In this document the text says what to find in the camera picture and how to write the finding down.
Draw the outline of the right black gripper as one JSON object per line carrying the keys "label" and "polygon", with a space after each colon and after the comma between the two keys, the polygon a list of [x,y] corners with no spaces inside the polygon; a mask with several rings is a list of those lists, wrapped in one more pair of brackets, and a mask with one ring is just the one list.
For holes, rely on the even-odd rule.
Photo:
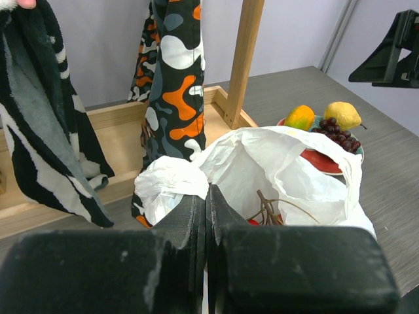
{"label": "right black gripper", "polygon": [[374,52],[348,77],[349,82],[418,87],[418,12],[398,12]]}

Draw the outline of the red cherry bunch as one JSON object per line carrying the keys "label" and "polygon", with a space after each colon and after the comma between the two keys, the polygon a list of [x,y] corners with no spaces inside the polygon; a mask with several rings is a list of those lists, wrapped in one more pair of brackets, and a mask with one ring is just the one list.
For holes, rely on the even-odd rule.
{"label": "red cherry bunch", "polygon": [[310,217],[314,222],[319,224],[319,220],[315,218],[312,214],[310,214],[305,209],[301,208],[290,201],[276,198],[276,199],[268,199],[266,198],[261,190],[256,191],[259,199],[260,199],[260,208],[259,210],[246,220],[255,226],[285,226],[284,219],[280,213],[276,213],[274,209],[274,203],[286,203],[299,211],[303,212],[305,215]]}

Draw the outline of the white plastic bag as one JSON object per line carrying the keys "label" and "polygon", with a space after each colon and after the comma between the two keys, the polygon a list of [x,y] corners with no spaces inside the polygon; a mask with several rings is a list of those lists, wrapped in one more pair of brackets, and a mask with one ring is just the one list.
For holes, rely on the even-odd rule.
{"label": "white plastic bag", "polygon": [[[306,149],[332,159],[343,175],[317,170],[301,157]],[[361,178],[361,157],[322,134],[286,126],[242,128],[218,138],[192,161],[168,156],[153,161],[134,181],[132,214],[155,226],[183,196],[205,198],[214,184],[243,218],[259,210],[256,191],[261,190],[266,198],[290,201],[319,220],[317,224],[286,203],[274,203],[288,226],[350,226],[373,233],[359,203]]]}

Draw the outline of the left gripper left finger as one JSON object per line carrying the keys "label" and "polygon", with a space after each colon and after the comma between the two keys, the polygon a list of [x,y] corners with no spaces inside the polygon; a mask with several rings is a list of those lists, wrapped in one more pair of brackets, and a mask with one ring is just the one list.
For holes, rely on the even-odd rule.
{"label": "left gripper left finger", "polygon": [[150,230],[27,234],[1,266],[2,313],[199,313],[206,203],[184,196]]}

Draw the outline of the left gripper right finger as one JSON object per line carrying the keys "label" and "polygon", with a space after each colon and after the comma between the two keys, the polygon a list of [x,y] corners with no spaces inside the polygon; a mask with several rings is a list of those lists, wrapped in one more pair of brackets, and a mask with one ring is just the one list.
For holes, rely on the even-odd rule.
{"label": "left gripper right finger", "polygon": [[210,313],[394,313],[400,295],[362,228],[253,226],[216,185],[207,200]]}

